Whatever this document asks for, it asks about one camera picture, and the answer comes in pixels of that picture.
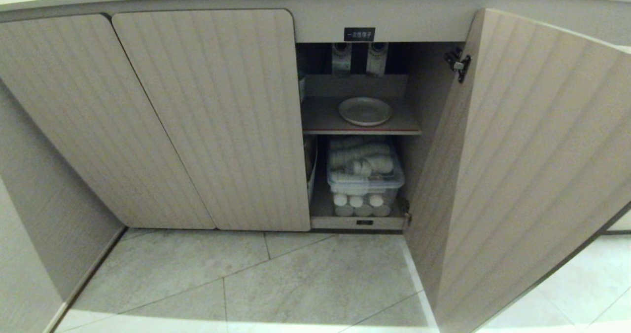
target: plastic storage container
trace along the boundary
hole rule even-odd
[[[338,216],[389,216],[405,177],[390,139],[384,136],[329,140],[327,179]]]

